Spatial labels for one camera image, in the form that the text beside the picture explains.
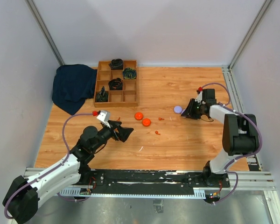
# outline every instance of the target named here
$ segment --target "wooden box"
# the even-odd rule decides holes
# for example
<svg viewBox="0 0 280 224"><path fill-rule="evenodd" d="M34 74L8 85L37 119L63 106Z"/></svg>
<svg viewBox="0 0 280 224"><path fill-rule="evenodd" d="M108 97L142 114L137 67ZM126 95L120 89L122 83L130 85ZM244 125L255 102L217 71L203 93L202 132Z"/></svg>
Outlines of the wooden box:
<svg viewBox="0 0 280 224"><path fill-rule="evenodd" d="M95 84L94 106L95 107L127 107L139 105L139 73L136 60L125 60L123 70L125 68L135 69L137 72L136 79L123 79L123 70L111 70L109 63L111 61L98 62L97 80ZM110 90L109 81L115 78L123 80L122 90ZM96 102L97 93L102 87L105 87L109 93L108 102Z"/></svg>

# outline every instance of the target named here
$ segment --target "white backdrop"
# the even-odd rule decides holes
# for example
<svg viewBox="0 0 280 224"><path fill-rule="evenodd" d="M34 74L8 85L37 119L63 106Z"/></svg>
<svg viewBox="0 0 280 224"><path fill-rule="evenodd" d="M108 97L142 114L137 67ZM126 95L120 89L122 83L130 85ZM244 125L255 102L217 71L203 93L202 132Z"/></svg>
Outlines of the white backdrop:
<svg viewBox="0 0 280 224"><path fill-rule="evenodd" d="M13 179L32 167L52 106L57 60L25 1L0 1L0 224Z"/></svg>
<svg viewBox="0 0 280 224"><path fill-rule="evenodd" d="M233 69L245 111L263 135L260 159L280 199L280 0L274 1Z"/></svg>
<svg viewBox="0 0 280 224"><path fill-rule="evenodd" d="M264 0L35 0L65 63L227 65Z"/></svg>

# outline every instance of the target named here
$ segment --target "orange lid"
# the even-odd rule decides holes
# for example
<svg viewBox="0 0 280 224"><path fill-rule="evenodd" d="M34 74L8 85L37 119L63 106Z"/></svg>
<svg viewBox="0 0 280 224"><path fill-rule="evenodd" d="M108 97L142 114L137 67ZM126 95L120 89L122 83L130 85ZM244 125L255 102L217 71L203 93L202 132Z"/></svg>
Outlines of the orange lid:
<svg viewBox="0 0 280 224"><path fill-rule="evenodd" d="M142 120L142 118L143 118L143 114L141 112L135 113L135 119L136 120Z"/></svg>
<svg viewBox="0 0 280 224"><path fill-rule="evenodd" d="M148 126L150 126L151 121L148 118L144 118L142 121L142 124L143 124L143 126L148 127Z"/></svg>

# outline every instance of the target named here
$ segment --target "wooden tabletop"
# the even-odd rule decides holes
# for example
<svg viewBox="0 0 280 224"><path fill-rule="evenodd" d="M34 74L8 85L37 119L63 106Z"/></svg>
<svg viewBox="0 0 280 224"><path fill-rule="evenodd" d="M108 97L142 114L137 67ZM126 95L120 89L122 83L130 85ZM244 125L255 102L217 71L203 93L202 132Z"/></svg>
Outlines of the wooden tabletop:
<svg viewBox="0 0 280 224"><path fill-rule="evenodd" d="M109 140L106 147L89 163L91 168L104 169L162 169L202 170L208 160L222 149L223 124L182 118L173 112L176 105L183 108L191 98L196 98L198 87L219 82L225 84L221 68L139 68L140 105L138 107L95 108L93 99L86 100L78 113L94 110L111 112L111 120L120 117L123 127L133 127L129 139L123 143ZM228 101L220 86L217 101ZM144 127L134 118L142 112L151 120ZM53 105L35 167L46 168L66 154L62 140L62 126L69 114ZM72 118L65 128L65 138L74 147L87 126L101 128L93 116ZM239 160L232 170L248 170L246 159Z"/></svg>

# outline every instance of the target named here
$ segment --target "gray floor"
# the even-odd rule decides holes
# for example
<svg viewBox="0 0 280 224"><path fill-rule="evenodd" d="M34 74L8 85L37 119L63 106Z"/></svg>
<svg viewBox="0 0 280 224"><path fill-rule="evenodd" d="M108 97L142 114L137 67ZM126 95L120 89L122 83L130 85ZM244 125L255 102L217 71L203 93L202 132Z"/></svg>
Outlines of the gray floor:
<svg viewBox="0 0 280 224"><path fill-rule="evenodd" d="M83 203L55 196L30 224L271 224L262 192L235 192L216 206L200 199L164 199L156 213L153 199L90 198Z"/></svg>

